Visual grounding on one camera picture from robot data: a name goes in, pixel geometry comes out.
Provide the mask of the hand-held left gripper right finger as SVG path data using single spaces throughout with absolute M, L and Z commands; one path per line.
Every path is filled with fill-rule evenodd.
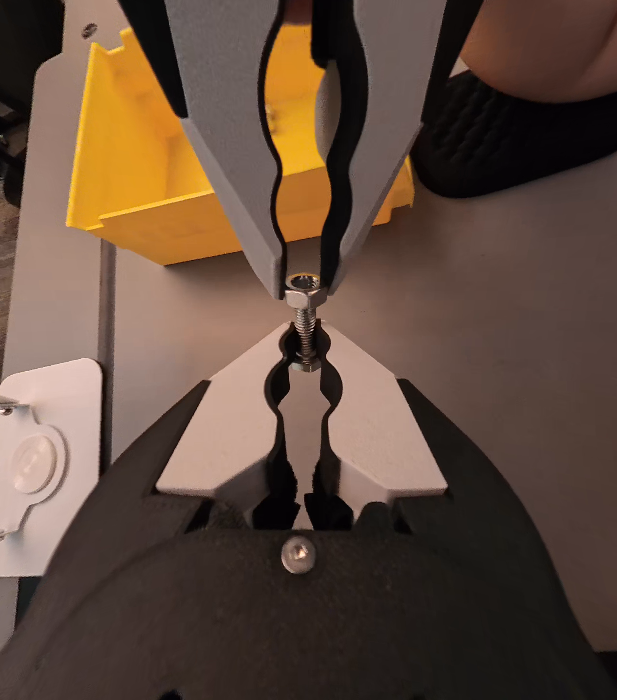
M 444 495 L 448 485 L 393 372 L 331 325 L 316 328 L 321 419 L 314 530 L 349 530 L 371 503 Z

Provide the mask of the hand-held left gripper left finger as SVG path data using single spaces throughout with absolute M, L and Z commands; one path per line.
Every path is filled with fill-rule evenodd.
M 294 324 L 285 323 L 208 381 L 157 491 L 227 504 L 255 529 L 294 526 L 297 479 L 279 405 L 297 347 Z

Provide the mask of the steel hex nut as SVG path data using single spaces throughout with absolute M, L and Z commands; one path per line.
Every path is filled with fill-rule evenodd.
M 286 303 L 295 310 L 316 310 L 327 301 L 328 288 L 319 275 L 297 273 L 285 280 Z

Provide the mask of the yellow plastic bin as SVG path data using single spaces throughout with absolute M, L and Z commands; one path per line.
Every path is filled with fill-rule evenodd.
M 241 250 L 196 154 L 131 28 L 88 57 L 69 191 L 67 225 L 159 265 Z M 311 31 L 284 26 L 269 58 L 266 103 L 282 160 L 278 223 L 286 241 L 318 236 L 330 185 L 314 134 L 323 71 Z

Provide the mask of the person's right forearm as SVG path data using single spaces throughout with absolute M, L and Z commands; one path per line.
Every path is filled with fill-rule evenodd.
M 617 92 L 617 1 L 485 1 L 460 58 L 487 85 L 524 100 Z

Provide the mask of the steel hex bolt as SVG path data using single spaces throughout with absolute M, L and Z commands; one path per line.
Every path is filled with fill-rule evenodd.
M 315 308 L 294 310 L 294 329 L 298 337 L 298 345 L 292 369 L 312 373 L 320 369 L 321 363 L 315 344 L 315 327 L 317 310 Z

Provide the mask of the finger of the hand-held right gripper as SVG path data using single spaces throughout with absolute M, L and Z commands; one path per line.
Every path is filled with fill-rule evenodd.
M 166 1 L 188 116 L 184 132 L 254 274 L 284 298 L 286 245 L 276 200 L 282 164 L 265 77 L 283 1 Z
M 445 1 L 313 1 L 315 133 L 331 201 L 320 276 L 336 293 L 421 128 Z

